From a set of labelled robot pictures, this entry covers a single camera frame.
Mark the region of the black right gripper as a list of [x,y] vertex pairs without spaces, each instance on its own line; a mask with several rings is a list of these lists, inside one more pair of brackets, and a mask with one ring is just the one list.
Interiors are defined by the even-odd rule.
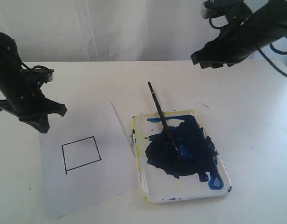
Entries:
[[258,26],[253,23],[233,23],[223,26],[218,37],[194,52],[191,59],[202,69],[233,66],[256,51]]

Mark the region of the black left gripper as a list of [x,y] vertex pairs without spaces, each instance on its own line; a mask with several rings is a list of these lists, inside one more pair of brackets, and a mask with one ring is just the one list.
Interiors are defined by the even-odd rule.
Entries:
[[5,96],[5,99],[0,100],[0,111],[6,111],[20,121],[29,121],[40,133],[47,133],[50,129],[49,114],[63,117],[67,112],[64,104],[46,98],[24,70],[0,70],[0,91]]

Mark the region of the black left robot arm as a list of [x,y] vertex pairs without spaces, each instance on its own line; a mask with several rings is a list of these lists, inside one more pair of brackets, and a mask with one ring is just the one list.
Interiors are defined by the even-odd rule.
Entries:
[[48,115],[64,116],[67,108],[45,97],[43,84],[53,79],[53,69],[42,65],[28,67],[21,60],[16,42],[0,32],[0,111],[6,111],[20,122],[30,125],[40,133],[50,129]]

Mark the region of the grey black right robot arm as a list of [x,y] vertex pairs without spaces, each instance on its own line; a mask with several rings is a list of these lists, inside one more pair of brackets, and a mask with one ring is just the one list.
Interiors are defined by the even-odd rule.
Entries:
[[191,55],[193,64],[201,68],[233,66],[253,52],[287,36],[287,0],[270,0],[252,12],[242,0],[206,0],[202,17],[211,20],[225,17],[214,40]]

